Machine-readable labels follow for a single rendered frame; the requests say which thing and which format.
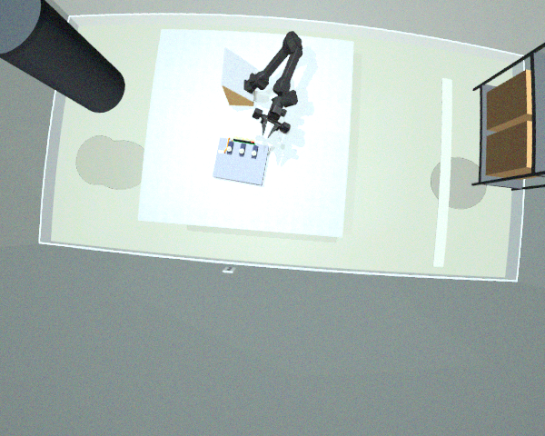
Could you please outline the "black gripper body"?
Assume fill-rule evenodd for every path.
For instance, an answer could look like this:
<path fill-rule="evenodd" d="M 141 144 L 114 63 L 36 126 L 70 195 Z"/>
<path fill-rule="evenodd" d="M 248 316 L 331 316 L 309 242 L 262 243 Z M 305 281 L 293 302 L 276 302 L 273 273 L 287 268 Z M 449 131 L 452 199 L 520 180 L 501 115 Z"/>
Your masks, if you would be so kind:
<path fill-rule="evenodd" d="M 279 118 L 277 118 L 278 116 L 275 116 L 273 114 L 269 114 L 269 115 L 263 114 L 263 110 L 255 107 L 255 110 L 254 110 L 254 113 L 253 113 L 253 118 L 258 120 L 258 119 L 260 119 L 260 117 L 262 119 L 263 116 L 268 119 L 268 122 L 270 122 L 272 124 L 279 124 L 281 126 L 281 128 L 280 128 L 281 133 L 287 134 L 291 130 L 291 125 L 290 124 L 288 124 L 286 122 L 283 122 L 283 124 L 278 122 L 278 119 L 279 119 Z"/>

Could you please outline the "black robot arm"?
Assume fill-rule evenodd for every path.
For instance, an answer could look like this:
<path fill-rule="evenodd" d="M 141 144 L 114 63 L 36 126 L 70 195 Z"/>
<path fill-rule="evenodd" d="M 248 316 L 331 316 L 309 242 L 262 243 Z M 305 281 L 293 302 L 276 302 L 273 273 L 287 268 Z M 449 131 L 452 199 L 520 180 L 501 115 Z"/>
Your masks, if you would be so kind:
<path fill-rule="evenodd" d="M 268 115 L 273 114 L 285 117 L 288 110 L 283 107 L 289 107 L 291 105 L 297 105 L 298 97 L 296 91 L 293 89 L 290 91 L 292 75 L 298 65 L 299 59 L 302 57 L 302 39 L 294 31 L 288 32 L 288 34 L 282 40 L 282 47 L 280 51 L 274 56 L 274 58 L 267 64 L 261 72 L 256 74 L 250 73 L 249 80 L 243 80 L 243 90 L 250 94 L 257 89 L 265 89 L 269 85 L 269 78 L 282 64 L 282 61 L 289 56 L 286 66 L 282 71 L 282 77 L 278 78 L 273 86 L 273 92 L 276 95 L 272 98 L 272 107 L 270 108 Z M 290 91 L 290 92 L 289 92 Z M 278 105 L 279 106 L 278 106 Z M 278 119 L 278 120 L 279 120 Z"/>

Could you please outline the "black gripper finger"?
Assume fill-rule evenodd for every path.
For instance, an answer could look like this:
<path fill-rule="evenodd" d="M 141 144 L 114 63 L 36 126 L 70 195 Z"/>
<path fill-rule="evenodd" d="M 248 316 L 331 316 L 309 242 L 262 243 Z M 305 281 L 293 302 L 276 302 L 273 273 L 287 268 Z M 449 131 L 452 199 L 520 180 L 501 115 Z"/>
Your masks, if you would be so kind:
<path fill-rule="evenodd" d="M 272 128 L 271 132 L 269 133 L 268 138 L 269 138 L 270 135 L 271 135 L 272 133 L 274 133 L 275 131 L 278 132 L 280 128 L 281 128 L 281 126 L 280 126 L 279 124 L 275 124 L 274 127 Z"/>
<path fill-rule="evenodd" d="M 265 128 L 266 128 L 267 122 L 268 122 L 268 119 L 265 118 L 265 117 L 263 116 L 262 119 L 261 119 L 261 121 L 260 121 L 260 124 L 262 124 L 262 131 L 263 131 L 263 134 L 264 134 L 264 132 L 265 132 Z"/>

